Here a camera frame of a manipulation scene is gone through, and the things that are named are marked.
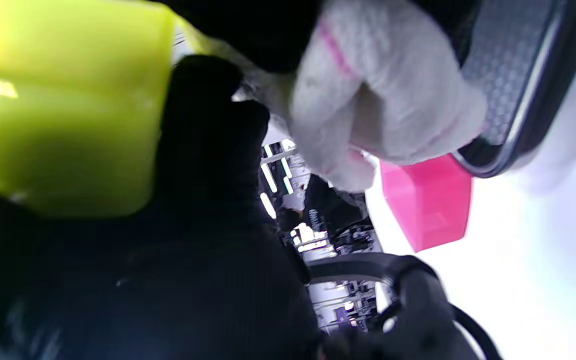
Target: gloved hand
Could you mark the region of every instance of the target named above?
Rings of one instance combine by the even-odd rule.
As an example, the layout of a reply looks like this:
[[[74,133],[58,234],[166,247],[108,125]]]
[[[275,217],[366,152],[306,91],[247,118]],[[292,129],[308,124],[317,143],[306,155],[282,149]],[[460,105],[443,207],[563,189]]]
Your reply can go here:
[[[259,160],[269,114],[258,102],[233,102],[241,81],[240,70],[217,57],[188,56],[174,69],[158,148],[157,193],[191,224],[241,214],[244,203],[261,208]]]
[[[231,100],[241,79],[215,57],[186,57],[174,69],[155,198],[136,214],[43,219],[0,198],[1,359],[278,359],[311,350],[319,329],[307,293],[259,224],[268,111]]]

